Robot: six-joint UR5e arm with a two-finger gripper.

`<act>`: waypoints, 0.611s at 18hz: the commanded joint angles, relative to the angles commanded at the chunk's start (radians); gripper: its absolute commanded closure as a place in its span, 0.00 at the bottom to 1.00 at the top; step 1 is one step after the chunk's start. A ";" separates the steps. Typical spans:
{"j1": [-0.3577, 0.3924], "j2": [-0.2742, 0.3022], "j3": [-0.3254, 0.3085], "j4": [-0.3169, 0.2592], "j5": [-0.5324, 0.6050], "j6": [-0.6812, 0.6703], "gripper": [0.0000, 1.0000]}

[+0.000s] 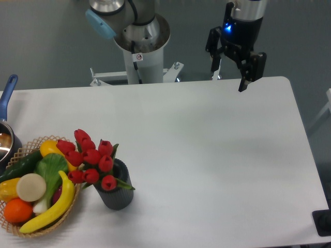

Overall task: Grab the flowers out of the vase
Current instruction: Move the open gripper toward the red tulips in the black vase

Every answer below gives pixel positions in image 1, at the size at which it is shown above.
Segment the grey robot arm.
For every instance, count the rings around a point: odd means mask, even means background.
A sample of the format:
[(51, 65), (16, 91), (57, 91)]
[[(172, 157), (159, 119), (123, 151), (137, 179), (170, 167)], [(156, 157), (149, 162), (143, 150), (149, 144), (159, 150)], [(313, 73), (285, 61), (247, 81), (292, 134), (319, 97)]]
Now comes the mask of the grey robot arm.
[[(266, 1), (229, 1), (223, 23), (209, 31), (205, 50), (212, 58), (213, 80), (220, 78), (221, 58), (236, 63), (242, 76), (239, 91), (263, 76), (267, 56), (256, 53)], [(91, 27), (104, 39), (113, 39), (122, 50), (129, 84), (177, 82), (183, 64), (163, 66), (163, 49), (170, 27), (155, 12), (154, 1), (90, 1), (85, 13)]]

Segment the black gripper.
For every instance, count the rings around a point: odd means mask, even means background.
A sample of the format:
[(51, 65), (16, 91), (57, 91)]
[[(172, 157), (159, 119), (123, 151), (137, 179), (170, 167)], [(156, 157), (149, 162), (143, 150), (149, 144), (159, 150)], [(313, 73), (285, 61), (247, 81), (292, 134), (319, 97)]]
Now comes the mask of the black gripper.
[(212, 80), (220, 80), (221, 54), (242, 65), (240, 67), (242, 79), (239, 85), (239, 92), (247, 89), (248, 85), (262, 78), (267, 54), (254, 53), (253, 47), (257, 40), (263, 19), (259, 18), (254, 21), (241, 21), (234, 18), (227, 18), (223, 26), (212, 28), (209, 31), (206, 52), (212, 58), (210, 75)]

